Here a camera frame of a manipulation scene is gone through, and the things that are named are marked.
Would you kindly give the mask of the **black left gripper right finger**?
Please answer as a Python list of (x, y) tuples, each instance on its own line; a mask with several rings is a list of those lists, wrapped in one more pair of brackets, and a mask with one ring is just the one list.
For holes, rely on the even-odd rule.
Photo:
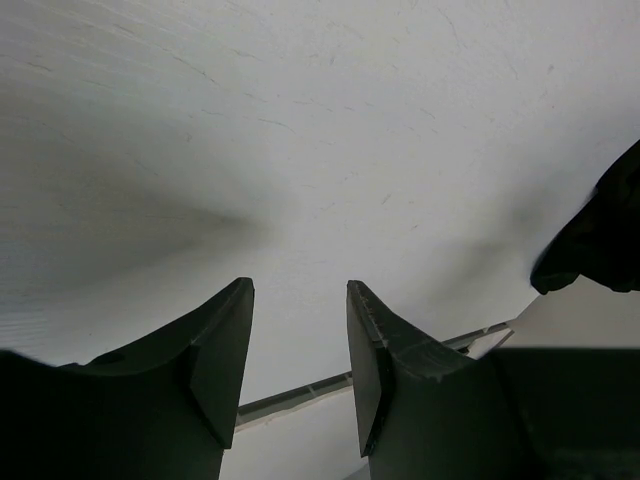
[(430, 337), (362, 281), (347, 284), (346, 316), (371, 478), (527, 478), (529, 452), (490, 361)]

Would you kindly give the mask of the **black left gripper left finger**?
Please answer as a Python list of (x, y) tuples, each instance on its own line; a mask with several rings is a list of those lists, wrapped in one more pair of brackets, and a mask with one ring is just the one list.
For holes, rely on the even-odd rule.
[(85, 365), (1, 354), (5, 479), (215, 479), (231, 447), (254, 308), (239, 278)]

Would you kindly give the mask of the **black skirt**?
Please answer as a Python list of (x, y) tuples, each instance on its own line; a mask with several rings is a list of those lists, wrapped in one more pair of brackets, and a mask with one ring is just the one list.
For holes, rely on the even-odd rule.
[(530, 275), (541, 295), (580, 276), (614, 292), (639, 289), (639, 145), (597, 182), (589, 201), (555, 236)]

